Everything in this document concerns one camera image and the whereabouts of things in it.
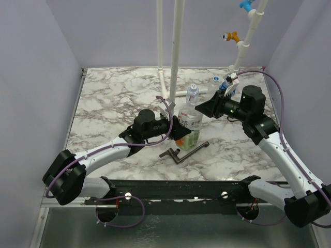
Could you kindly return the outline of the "green orange label bottle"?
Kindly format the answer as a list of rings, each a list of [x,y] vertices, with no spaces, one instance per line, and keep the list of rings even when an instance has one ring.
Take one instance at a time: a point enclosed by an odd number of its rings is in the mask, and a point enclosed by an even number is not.
[[[192,150],[197,146],[203,114],[195,110],[195,105],[189,102],[178,112],[179,123],[191,132],[176,141],[176,145],[185,151]]]

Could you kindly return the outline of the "clear plastic bottle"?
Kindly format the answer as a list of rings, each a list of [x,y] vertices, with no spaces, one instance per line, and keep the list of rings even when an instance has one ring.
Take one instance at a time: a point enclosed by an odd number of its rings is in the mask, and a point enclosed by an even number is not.
[[[210,100],[216,91],[219,90],[219,82],[218,81],[210,81],[209,85],[207,87],[207,93],[206,93],[206,100]]]

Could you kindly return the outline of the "purple label plastic bottle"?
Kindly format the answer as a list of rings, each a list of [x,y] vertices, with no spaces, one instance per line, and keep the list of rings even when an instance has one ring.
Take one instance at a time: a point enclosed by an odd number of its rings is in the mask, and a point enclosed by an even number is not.
[[[186,93],[186,103],[192,106],[197,105],[199,101],[199,95],[200,95],[200,90],[198,88],[196,90],[192,90],[190,89],[190,87],[188,87]]]

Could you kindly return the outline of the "blue label plastic bottle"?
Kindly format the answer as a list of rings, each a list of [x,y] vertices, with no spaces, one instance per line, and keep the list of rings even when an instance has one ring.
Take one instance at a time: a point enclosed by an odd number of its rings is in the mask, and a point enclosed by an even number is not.
[[[230,86],[230,84],[229,84],[228,82],[224,81],[224,82],[220,85],[219,90],[221,90],[221,91],[226,91],[227,88],[228,88],[229,86]],[[235,95],[235,93],[236,93],[236,89],[232,91],[231,95],[233,96],[233,95]]]

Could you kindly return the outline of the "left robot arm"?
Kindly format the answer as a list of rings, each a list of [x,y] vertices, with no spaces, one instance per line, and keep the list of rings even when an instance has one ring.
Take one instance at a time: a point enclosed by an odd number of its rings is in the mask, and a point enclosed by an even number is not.
[[[148,146],[152,137],[163,136],[179,140],[190,134],[176,116],[160,116],[156,120],[151,110],[141,110],[124,132],[114,140],[84,152],[61,151],[43,176],[46,198],[55,198],[60,205],[66,205],[78,197],[99,199],[103,204],[114,200],[115,186],[106,177],[90,178],[93,171],[116,160],[130,157]]]

